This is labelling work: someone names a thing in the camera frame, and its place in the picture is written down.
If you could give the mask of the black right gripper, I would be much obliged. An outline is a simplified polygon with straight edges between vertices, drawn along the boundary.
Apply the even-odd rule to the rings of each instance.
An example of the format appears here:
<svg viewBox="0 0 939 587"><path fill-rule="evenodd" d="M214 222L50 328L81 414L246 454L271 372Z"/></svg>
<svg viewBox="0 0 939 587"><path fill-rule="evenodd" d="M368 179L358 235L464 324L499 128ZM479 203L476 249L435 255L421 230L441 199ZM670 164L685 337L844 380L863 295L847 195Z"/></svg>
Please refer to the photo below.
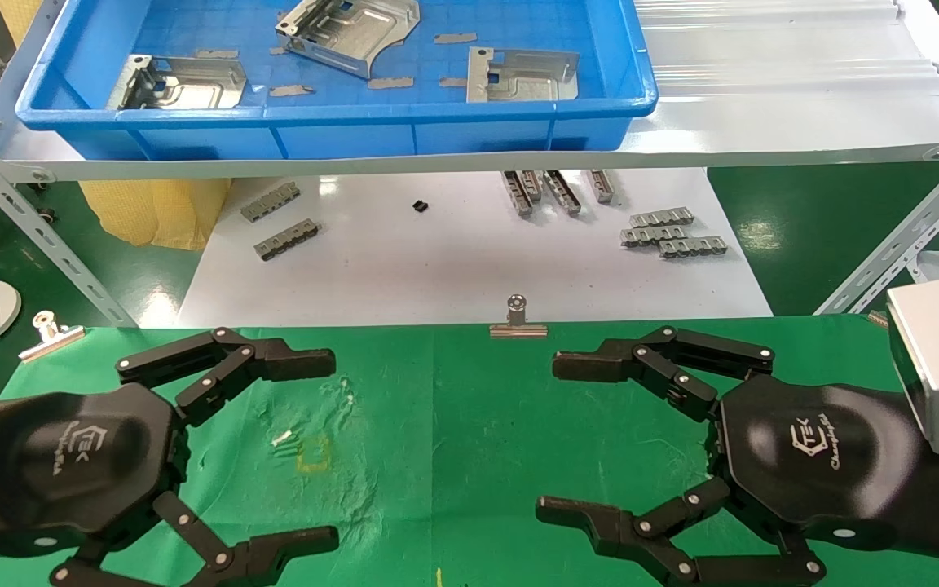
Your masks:
<svg viewBox="0 0 939 587"><path fill-rule="evenodd" d="M567 382L635 382L694 422L718 416L716 389L690 370L742 380L723 394L720 431L730 476L776 523L846 549L901 542L895 502L927 448L898 391L853 384L802 386L770 375L767 346L663 326L637 339L604 339L595 351L559 351ZM663 586L815 586L827 569L805 539L775 532L777 554L690 557L673 538L733 497L719 477L641 515L613 505L538 497L542 523L588 535L597 556L636 563Z"/></svg>

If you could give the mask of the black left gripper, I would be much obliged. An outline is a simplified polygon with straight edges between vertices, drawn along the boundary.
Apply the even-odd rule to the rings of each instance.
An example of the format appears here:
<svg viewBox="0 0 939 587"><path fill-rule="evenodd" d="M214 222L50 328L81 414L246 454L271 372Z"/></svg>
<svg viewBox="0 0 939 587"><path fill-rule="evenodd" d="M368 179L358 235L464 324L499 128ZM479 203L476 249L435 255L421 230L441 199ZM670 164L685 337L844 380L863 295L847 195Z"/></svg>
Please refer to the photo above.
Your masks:
<svg viewBox="0 0 939 587"><path fill-rule="evenodd" d="M338 549L337 529L225 544L175 493L191 456L183 423L205 424L257 380L336 371L332 350L297 351L283 338L219 328L122 358L124 386L114 391L0 401L0 556L82 545L51 573L52 586L152 586L101 565L109 550L126 549L161 520L204 561L186 586L275 585L294 558ZM194 374L176 412L150 390Z"/></svg>

